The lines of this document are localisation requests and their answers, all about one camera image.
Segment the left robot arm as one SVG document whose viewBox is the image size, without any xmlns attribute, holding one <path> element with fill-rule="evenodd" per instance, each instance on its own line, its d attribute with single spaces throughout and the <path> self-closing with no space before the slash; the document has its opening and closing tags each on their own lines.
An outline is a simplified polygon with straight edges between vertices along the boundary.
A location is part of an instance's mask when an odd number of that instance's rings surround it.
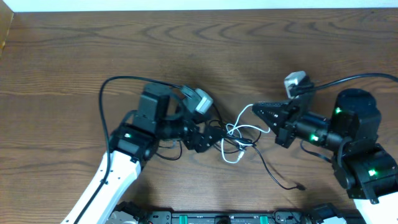
<svg viewBox="0 0 398 224">
<path fill-rule="evenodd" d="M 197 153 L 207 151 L 226 137 L 221 128 L 199 125 L 208 120 L 213 100 L 200 89 L 181 89 L 175 114 L 167 113 L 175 93 L 160 83 L 144 87 L 137 110 L 128 112 L 108 138 L 108 151 L 90 184 L 64 223 L 106 223 L 119 199 L 138 178 L 160 141 L 181 141 Z"/>
</svg>

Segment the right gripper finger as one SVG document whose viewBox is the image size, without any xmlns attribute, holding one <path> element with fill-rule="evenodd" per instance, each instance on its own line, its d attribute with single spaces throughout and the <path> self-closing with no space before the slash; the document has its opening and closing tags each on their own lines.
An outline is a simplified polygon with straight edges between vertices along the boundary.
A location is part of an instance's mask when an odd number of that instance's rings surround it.
<svg viewBox="0 0 398 224">
<path fill-rule="evenodd" d="M 294 104 L 287 101 L 276 101 L 276 102 L 258 102 L 252 106 L 253 113 L 281 113 L 283 111 L 289 111 L 294 107 Z"/>
<path fill-rule="evenodd" d="M 285 127 L 289 116 L 288 110 L 253 109 L 253 112 L 270 127 L 275 135 L 289 135 L 289 130 Z"/>
</svg>

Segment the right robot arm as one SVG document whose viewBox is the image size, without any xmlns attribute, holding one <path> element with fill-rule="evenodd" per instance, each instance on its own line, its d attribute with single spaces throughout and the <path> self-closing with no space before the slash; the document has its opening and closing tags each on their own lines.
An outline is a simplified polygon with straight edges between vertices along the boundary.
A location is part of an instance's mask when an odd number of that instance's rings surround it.
<svg viewBox="0 0 398 224">
<path fill-rule="evenodd" d="M 290 89 L 289 100 L 258 102 L 252 112 L 288 148 L 297 138 L 333 152 L 333 174 L 354 200 L 366 223 L 397 222 L 397 162 L 378 143 L 381 112 L 370 92 L 341 91 L 330 118 L 310 111 L 318 89 L 312 83 Z"/>
</svg>

